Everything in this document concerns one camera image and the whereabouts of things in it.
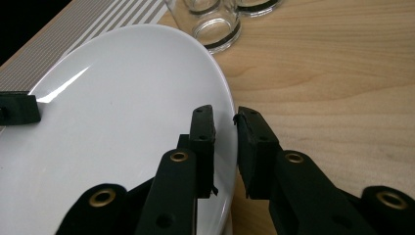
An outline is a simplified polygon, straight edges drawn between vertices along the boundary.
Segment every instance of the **white ceramic plate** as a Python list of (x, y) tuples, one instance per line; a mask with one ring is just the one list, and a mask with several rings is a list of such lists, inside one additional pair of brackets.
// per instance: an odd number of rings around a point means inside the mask
[(42, 120), (0, 135), (0, 234), (54, 234), (79, 196), (101, 183), (127, 190), (213, 106), (217, 197), (199, 200), (198, 234), (220, 234), (236, 174), (234, 106), (208, 51), (166, 26), (135, 25), (76, 49), (35, 86)]

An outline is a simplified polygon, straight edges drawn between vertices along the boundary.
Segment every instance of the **gray striped cloth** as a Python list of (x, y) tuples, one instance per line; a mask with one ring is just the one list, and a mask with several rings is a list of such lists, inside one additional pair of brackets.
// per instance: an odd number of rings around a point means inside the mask
[(47, 30), (0, 70), (0, 91), (28, 91), (59, 60), (92, 38), (132, 24), (156, 24), (163, 0), (74, 0)]

